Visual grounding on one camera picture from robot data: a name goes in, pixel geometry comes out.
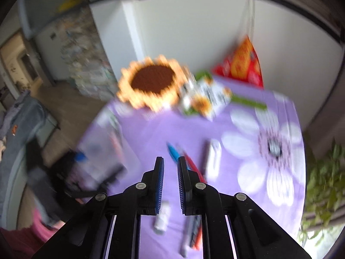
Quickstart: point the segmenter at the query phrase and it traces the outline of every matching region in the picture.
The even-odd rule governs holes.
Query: metal screw
[[[247,196],[246,196],[245,194],[243,194],[243,193],[238,193],[238,194],[236,195],[236,198],[237,198],[239,201],[245,201],[246,198],[247,198]]]
[[[203,189],[206,188],[206,184],[203,183],[203,182],[199,182],[199,183],[196,183],[196,184],[195,184],[195,187],[196,187],[197,189],[203,190]]]
[[[105,198],[106,198],[106,195],[105,194],[103,194],[103,193],[98,193],[97,195],[96,195],[96,197],[94,197],[97,201],[102,201],[102,200],[104,200]]]
[[[137,185],[135,185],[135,188],[142,190],[146,188],[146,184],[143,182],[138,183]]]

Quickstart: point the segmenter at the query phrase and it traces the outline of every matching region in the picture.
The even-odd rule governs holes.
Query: table
[[[112,186],[109,194],[122,192],[141,181],[145,171],[153,169],[157,156],[165,162],[162,200],[169,201],[171,217],[164,235],[152,229],[155,217],[141,220],[140,258],[181,258],[179,255],[185,227],[179,199],[177,166],[171,159],[167,142],[180,145],[202,168],[206,143],[221,142],[220,174],[210,182],[219,192],[250,196],[288,234],[296,238],[305,197],[305,158],[296,109],[287,97],[260,90],[237,81],[215,77],[234,94],[265,102],[266,111],[230,103],[213,122],[200,116],[185,117],[172,109],[159,114],[148,109],[132,109],[111,101],[98,115],[81,142],[92,140],[104,114],[115,114],[122,126],[124,140],[131,151],[136,169]],[[202,252],[190,251],[188,258],[202,258]]]

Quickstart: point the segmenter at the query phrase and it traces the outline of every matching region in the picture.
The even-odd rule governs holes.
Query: wooden floor
[[[78,140],[106,102],[80,95],[67,82],[58,82],[55,87],[46,88],[36,82],[31,96],[38,99],[59,122],[61,130],[55,130],[43,150],[44,162],[52,164],[67,149],[75,148]],[[18,215],[18,229],[31,225],[34,208],[33,194],[26,187]]]

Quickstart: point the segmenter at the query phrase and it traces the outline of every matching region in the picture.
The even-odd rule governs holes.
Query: brown sunflower center
[[[160,94],[171,85],[175,72],[164,65],[150,65],[140,69],[131,82],[132,89]]]

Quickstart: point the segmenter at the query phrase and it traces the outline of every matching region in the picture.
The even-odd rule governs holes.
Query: white flower print
[[[271,110],[255,109],[256,118],[246,111],[231,112],[233,124],[241,131],[225,132],[225,149],[243,160],[237,181],[244,193],[257,193],[266,182],[267,195],[276,206],[294,202],[293,176],[305,182],[301,130],[295,123],[280,127],[278,116]]]

